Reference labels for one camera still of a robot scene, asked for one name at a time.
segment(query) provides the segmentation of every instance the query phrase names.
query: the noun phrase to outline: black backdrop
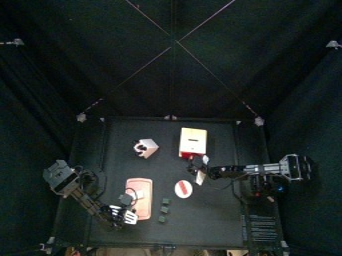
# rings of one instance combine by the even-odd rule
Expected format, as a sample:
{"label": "black backdrop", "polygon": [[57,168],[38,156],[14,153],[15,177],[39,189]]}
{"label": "black backdrop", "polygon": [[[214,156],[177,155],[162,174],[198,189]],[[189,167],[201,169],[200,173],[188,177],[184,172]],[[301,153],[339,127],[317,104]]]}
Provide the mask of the black backdrop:
{"label": "black backdrop", "polygon": [[340,38],[340,1],[232,1],[181,46],[229,2],[130,3],[0,3],[0,41],[25,43],[0,46],[0,252],[46,240],[57,199],[41,170],[66,158],[74,115],[104,98],[89,114],[252,118],[244,101],[272,160],[295,152],[320,167],[281,201],[287,241],[299,255],[337,255],[342,56],[324,45]]}

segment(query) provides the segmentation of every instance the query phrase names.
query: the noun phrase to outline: red and white box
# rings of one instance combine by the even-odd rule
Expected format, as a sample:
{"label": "red and white box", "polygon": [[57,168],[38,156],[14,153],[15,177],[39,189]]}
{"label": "red and white box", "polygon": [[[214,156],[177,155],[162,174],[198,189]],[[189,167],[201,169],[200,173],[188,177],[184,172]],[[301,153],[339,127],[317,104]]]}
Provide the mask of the red and white box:
{"label": "red and white box", "polygon": [[178,157],[188,159],[190,155],[205,155],[206,130],[181,128]]}

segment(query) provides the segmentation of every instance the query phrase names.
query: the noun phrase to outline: small block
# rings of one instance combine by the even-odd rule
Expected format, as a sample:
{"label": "small block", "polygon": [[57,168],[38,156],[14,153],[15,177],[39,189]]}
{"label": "small block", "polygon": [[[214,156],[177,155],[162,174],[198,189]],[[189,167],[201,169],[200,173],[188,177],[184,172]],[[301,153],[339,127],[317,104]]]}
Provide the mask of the small block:
{"label": "small block", "polygon": [[168,213],[168,208],[166,208],[166,207],[164,207],[164,206],[161,206],[160,211],[161,211],[162,213]]}
{"label": "small block", "polygon": [[162,198],[162,204],[169,204],[170,200],[168,198]]}
{"label": "small block", "polygon": [[164,217],[164,216],[158,216],[157,221],[161,222],[161,223],[164,223],[164,222],[165,222],[165,217]]}

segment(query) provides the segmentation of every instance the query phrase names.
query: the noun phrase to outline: white box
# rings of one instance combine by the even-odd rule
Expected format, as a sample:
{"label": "white box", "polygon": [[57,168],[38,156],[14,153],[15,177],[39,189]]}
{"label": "white box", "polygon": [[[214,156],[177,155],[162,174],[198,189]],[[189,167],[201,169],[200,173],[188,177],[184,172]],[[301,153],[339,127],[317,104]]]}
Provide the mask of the white box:
{"label": "white box", "polygon": [[178,157],[189,158],[190,155],[204,155],[206,150],[206,130],[181,128]]}
{"label": "white box", "polygon": [[157,148],[158,146],[154,144],[152,139],[138,140],[133,146],[136,155],[144,158],[148,158],[154,153]]}

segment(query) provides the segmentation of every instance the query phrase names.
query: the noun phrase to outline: small cube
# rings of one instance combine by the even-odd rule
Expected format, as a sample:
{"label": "small cube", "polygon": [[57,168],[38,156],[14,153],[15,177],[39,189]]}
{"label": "small cube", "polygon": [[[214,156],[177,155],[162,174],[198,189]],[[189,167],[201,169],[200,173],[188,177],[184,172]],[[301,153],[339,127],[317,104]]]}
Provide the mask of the small cube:
{"label": "small cube", "polygon": [[168,208],[166,208],[165,206],[161,206],[160,211],[161,211],[162,213],[168,213]]}
{"label": "small cube", "polygon": [[170,202],[170,200],[169,200],[168,198],[162,198],[162,204],[164,204],[164,205],[168,205],[169,202]]}
{"label": "small cube", "polygon": [[134,141],[134,154],[138,157],[144,157],[145,159],[154,153],[158,146],[154,144],[152,139],[142,139],[138,141]]}
{"label": "small cube", "polygon": [[157,221],[161,222],[161,223],[164,223],[164,222],[165,222],[165,217],[164,217],[164,216],[158,216]]}

